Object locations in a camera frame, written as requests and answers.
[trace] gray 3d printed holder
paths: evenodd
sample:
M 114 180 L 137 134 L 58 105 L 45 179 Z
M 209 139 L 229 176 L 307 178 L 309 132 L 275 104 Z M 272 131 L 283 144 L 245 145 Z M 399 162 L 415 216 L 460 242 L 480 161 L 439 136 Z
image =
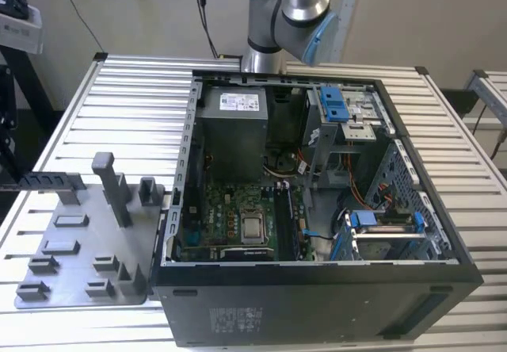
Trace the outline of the gray 3d printed holder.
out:
M 95 155 L 102 186 L 59 202 L 29 270 L 17 288 L 17 308 L 140 304 L 147 298 L 164 187 L 154 178 L 128 185 L 114 157 Z

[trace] blue plastic clip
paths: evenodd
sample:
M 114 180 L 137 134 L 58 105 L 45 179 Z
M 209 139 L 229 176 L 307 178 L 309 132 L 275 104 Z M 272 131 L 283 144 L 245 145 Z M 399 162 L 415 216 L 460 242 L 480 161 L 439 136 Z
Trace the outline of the blue plastic clip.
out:
M 320 101 L 326 108 L 326 118 L 329 122 L 347 122 L 349 120 L 349 110 L 338 88 L 321 87 Z

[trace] white wall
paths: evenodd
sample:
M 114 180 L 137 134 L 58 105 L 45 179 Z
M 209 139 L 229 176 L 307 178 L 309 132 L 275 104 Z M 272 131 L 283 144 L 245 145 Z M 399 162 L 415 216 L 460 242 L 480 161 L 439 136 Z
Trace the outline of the white wall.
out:
M 74 0 L 109 53 L 211 57 L 196 0 Z M 53 105 L 64 108 L 98 46 L 68 0 L 29 0 L 42 13 L 44 53 L 32 62 Z M 208 0 L 208 24 L 219 53 L 246 46 L 248 0 Z
M 462 88 L 473 69 L 507 71 L 507 0 L 357 0 L 342 61 L 422 65 Z

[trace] metal worktable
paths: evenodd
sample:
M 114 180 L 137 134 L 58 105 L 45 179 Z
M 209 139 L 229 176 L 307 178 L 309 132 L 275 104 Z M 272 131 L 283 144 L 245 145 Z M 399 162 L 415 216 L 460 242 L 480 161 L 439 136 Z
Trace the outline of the metal worktable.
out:
M 473 90 L 507 128 L 507 72 L 476 70 L 466 88 Z
M 238 62 L 114 55 L 94 61 L 36 170 L 79 172 L 85 182 L 98 182 L 90 168 L 93 155 L 112 151 L 115 169 L 129 182 L 154 175 L 170 190 L 192 69 L 238 70 Z M 485 283 L 414 343 L 274 349 L 506 350 L 507 182 L 433 80 L 409 67 L 309 68 L 290 63 L 288 73 L 382 79 Z M 0 346 L 108 351 L 128 347 L 150 352 L 176 348 L 156 301 L 122 308 L 18 311 L 14 307 L 17 283 L 56 202 L 55 194 L 20 193 L 0 227 Z

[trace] black metal frame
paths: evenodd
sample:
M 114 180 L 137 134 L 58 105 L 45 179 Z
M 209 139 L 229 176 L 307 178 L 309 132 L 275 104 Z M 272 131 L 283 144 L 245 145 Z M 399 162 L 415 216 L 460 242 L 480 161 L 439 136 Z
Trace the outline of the black metal frame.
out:
M 0 53 L 16 78 L 26 101 L 32 108 L 40 128 L 47 136 L 55 129 L 57 120 L 48 96 L 26 52 L 0 45 Z
M 396 136 L 412 159 L 422 187 L 447 232 L 459 264 L 287 266 L 275 262 L 250 266 L 220 266 L 219 263 L 160 266 L 160 237 L 152 285 L 162 301 L 177 345 L 415 339 L 482 284 L 481 274 L 381 81 L 216 71 L 194 71 L 194 76 L 196 81 L 221 86 L 230 84 L 232 76 L 240 76 L 243 84 L 252 80 L 256 85 L 262 84 L 266 78 L 280 78 L 281 85 L 285 81 L 375 85 L 396 129 Z M 327 301 L 322 300 L 325 296 L 329 296 Z M 257 314 L 261 314 L 259 331 L 217 333 L 212 329 L 222 319 L 219 318 L 221 310 L 226 314 L 234 313 L 234 322 L 237 322 L 238 311 L 242 308 L 255 308 Z

